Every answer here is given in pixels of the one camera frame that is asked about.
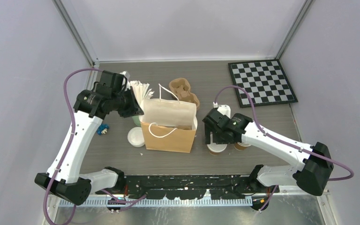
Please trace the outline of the white plastic cup lid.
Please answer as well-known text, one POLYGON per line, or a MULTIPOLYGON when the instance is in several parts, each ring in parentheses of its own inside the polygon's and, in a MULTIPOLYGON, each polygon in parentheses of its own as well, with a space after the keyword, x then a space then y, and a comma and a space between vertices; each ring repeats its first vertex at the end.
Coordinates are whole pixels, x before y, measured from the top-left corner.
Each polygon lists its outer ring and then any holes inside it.
POLYGON ((227 148, 227 144, 211 143, 211 144, 207 144, 207 148, 208 150, 213 152, 223 152, 227 148))

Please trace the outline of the brown paper takeout bag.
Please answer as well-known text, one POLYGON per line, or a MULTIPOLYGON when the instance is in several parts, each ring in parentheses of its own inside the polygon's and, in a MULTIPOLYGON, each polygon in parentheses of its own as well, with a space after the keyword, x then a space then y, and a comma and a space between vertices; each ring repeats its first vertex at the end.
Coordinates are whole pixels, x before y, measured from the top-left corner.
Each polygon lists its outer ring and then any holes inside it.
POLYGON ((194 103, 179 100, 159 85, 159 98, 143 100, 141 108, 144 115, 139 121, 146 149, 191 152, 198 127, 194 103))

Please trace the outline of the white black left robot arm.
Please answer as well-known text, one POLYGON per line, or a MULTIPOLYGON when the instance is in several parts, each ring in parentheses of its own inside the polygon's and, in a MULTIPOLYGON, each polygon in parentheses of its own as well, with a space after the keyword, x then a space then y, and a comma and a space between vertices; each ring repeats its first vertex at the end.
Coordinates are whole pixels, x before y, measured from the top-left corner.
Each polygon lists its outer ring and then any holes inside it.
POLYGON ((47 172, 38 173, 34 182, 49 193, 74 205, 83 204, 90 194, 107 189, 120 194, 125 188, 124 172, 105 167, 98 172, 81 174, 80 169, 90 142, 110 112, 123 118, 143 115, 129 73, 103 70, 92 90, 83 90, 70 106, 71 125, 62 147, 47 172))

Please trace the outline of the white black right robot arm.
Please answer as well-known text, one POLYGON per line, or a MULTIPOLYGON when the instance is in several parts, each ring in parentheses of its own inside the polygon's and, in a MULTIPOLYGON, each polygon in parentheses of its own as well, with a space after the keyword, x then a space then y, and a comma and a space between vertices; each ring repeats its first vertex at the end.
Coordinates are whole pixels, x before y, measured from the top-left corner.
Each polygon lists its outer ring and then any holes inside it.
POLYGON ((321 196, 334 169, 328 147, 298 142, 275 133, 240 113, 231 118, 218 108, 203 118, 205 143, 244 144, 258 147, 284 161, 286 166, 256 165, 247 177, 247 187, 262 192, 275 185, 298 186, 321 196))

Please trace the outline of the stacked paper coffee cups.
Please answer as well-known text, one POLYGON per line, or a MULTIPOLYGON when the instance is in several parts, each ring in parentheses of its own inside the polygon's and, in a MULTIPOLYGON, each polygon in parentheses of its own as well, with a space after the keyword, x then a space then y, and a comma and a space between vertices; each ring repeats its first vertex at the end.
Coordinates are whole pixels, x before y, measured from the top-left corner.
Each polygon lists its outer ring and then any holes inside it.
POLYGON ((237 142, 234 144, 234 148, 239 151, 245 150, 246 148, 248 148, 250 146, 251 146, 250 144, 245 144, 245 143, 241 143, 241 142, 237 142))

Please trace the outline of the green straw holder cup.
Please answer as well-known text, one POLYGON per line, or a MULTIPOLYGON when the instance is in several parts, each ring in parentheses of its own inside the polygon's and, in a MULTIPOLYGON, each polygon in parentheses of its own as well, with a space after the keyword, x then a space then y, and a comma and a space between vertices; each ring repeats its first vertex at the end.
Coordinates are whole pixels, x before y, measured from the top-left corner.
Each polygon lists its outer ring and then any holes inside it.
POLYGON ((139 126, 139 127, 141 126, 141 122, 140 122, 139 116, 133 116, 132 119, 133 119, 134 123, 135 123, 137 126, 139 126))

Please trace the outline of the white paper straw bundle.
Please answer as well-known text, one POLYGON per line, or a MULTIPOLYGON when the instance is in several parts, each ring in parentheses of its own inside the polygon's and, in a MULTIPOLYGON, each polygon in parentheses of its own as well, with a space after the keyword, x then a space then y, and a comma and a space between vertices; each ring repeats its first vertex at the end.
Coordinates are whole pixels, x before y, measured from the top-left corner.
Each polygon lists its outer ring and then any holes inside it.
POLYGON ((149 83, 141 83, 140 81, 134 80, 130 81, 129 84, 133 88, 138 103, 141 103, 144 99, 150 99, 154 94, 149 83))

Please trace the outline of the white cup lid stack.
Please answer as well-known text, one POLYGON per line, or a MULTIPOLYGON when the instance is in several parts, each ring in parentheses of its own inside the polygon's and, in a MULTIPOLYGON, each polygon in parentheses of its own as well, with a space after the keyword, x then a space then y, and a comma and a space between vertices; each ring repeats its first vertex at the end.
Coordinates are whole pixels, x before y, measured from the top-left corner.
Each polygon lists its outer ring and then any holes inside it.
POLYGON ((130 129, 127 135, 128 142, 134 147, 142 147, 145 145, 143 131, 141 127, 134 127, 130 129))

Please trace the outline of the red blue toy car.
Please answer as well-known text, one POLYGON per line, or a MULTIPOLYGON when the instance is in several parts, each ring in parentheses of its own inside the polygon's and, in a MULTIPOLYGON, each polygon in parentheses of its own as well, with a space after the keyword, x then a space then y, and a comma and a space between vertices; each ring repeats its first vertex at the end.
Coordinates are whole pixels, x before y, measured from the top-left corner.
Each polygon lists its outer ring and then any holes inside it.
POLYGON ((109 126, 108 126, 107 124, 101 124, 101 125, 97 128, 96 133, 97 133, 98 135, 104 135, 104 134, 106 134, 106 133, 108 132, 108 130, 109 130, 109 126))

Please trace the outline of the brown cardboard cup carrier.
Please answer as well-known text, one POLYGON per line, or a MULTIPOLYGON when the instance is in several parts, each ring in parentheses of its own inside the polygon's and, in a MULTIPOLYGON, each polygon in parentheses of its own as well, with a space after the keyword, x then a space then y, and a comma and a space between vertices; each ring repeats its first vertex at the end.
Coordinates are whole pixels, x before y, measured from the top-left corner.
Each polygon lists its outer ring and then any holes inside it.
POLYGON ((200 109, 200 101, 196 94, 191 92, 191 85, 186 78, 176 78, 170 81, 169 88, 180 101, 194 103, 196 110, 200 109))

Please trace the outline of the black white checkerboard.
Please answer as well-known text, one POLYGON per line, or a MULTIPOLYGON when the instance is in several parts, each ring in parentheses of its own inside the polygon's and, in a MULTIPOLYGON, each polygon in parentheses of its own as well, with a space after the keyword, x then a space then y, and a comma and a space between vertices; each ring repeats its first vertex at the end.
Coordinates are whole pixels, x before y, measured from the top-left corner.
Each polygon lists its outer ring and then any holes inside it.
POLYGON ((279 60, 233 62, 228 69, 233 85, 243 88, 254 106, 298 102, 279 60))

